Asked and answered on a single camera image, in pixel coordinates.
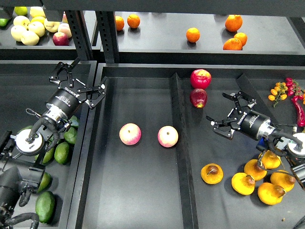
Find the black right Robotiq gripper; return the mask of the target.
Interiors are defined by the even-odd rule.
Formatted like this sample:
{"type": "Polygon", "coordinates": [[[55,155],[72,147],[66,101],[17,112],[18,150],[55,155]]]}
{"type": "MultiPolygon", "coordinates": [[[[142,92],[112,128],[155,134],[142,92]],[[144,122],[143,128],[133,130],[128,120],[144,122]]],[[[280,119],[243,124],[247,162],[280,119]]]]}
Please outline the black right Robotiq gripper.
{"type": "Polygon", "coordinates": [[[254,140],[268,137],[272,133],[270,117],[251,110],[253,106],[256,105],[256,99],[252,96],[243,91],[231,94],[222,93],[222,96],[233,101],[235,107],[230,111],[228,117],[223,120],[216,121],[215,119],[206,116],[206,119],[210,121],[214,133],[224,138],[232,139],[235,132],[232,125],[235,125],[237,122],[235,116],[241,115],[242,117],[237,122],[237,131],[254,140]]]}

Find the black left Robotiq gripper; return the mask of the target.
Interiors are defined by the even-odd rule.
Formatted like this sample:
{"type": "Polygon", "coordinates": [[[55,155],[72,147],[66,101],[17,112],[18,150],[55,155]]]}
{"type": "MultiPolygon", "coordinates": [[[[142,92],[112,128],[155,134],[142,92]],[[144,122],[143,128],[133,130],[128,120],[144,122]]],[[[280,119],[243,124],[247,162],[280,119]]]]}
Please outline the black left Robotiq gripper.
{"type": "Polygon", "coordinates": [[[58,62],[51,75],[49,82],[56,85],[64,80],[68,81],[68,86],[59,87],[52,97],[46,102],[46,107],[50,110],[59,110],[65,116],[72,116],[85,103],[90,109],[93,109],[106,96],[106,81],[104,77],[96,86],[84,86],[79,89],[73,89],[74,86],[72,70],[79,63],[77,57],[72,63],[58,62]]]}

